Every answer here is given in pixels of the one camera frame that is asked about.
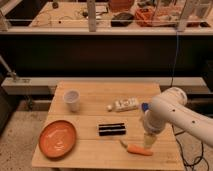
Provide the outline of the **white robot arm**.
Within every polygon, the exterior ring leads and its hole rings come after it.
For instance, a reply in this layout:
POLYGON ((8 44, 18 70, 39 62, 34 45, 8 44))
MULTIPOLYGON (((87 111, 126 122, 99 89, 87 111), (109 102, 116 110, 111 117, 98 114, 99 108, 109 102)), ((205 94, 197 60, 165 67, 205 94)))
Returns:
POLYGON ((144 130, 157 135, 170 123, 213 148, 213 119, 186 108, 186 103, 187 95, 178 87, 154 96, 143 118, 144 130))

